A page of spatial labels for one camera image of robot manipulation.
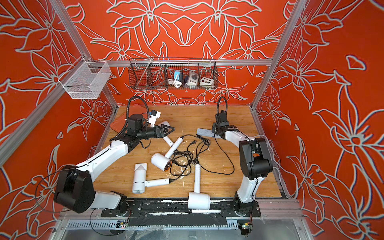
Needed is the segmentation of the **white power strip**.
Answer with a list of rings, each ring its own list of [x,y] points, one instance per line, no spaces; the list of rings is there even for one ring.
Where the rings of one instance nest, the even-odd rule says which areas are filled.
[[[197,129],[197,135],[203,136],[203,137],[208,137],[208,138],[213,138],[214,133],[211,130],[208,129]]]

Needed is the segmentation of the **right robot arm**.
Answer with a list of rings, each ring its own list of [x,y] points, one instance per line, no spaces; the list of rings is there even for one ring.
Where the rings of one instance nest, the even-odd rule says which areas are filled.
[[[243,179],[234,197],[235,211],[240,212],[253,206],[258,188],[273,170],[272,157],[267,141],[242,133],[230,125],[226,111],[217,112],[212,133],[231,142],[239,148],[240,167]]]

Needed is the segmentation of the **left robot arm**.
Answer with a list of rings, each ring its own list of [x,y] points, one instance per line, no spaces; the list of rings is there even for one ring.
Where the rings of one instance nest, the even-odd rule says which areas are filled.
[[[78,214],[88,209],[109,209],[118,215],[129,210],[127,197],[117,192],[97,192],[94,181],[110,165],[130,153],[142,140],[160,139],[174,132],[169,124],[151,125],[141,114],[127,117],[122,130],[108,147],[74,167],[59,173],[54,201]]]

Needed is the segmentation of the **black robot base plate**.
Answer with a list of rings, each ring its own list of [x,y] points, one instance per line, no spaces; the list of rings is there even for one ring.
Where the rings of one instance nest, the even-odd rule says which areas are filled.
[[[127,200],[129,210],[125,217],[140,217],[145,214],[216,214],[222,217],[260,217],[261,209],[258,202],[240,204],[229,198],[213,198],[210,200],[210,209],[206,211],[188,208],[186,198],[130,198]]]

